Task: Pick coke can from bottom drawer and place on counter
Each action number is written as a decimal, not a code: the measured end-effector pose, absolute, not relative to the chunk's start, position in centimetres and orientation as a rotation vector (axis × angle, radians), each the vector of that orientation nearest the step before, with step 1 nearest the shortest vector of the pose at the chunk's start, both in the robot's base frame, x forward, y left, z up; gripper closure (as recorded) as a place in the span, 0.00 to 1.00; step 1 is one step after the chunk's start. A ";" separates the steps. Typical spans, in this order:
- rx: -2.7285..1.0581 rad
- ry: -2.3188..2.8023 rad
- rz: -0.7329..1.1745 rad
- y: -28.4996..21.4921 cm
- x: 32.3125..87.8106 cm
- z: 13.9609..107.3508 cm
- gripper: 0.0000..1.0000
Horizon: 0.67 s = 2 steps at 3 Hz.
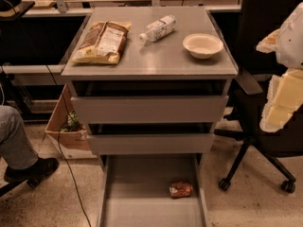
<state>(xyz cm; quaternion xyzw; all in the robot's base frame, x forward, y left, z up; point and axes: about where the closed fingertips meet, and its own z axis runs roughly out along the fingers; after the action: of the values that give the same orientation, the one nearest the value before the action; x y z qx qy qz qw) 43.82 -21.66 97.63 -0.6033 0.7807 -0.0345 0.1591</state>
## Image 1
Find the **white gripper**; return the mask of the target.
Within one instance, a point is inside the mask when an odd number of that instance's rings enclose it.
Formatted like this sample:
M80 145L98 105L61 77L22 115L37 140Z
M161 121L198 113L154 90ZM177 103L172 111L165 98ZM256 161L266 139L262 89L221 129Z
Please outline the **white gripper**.
M276 51L279 30L271 32L256 47L262 53ZM268 87L259 126L263 131L281 130L303 104L303 70L288 69L281 77L273 75Z

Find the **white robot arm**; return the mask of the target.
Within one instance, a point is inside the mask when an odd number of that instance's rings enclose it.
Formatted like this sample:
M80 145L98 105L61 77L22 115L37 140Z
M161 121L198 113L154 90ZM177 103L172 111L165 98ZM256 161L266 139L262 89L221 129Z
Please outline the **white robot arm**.
M276 132L303 105L303 3L279 29L258 43L257 51L275 52L276 61L287 68L282 76L271 77L259 122L263 131Z

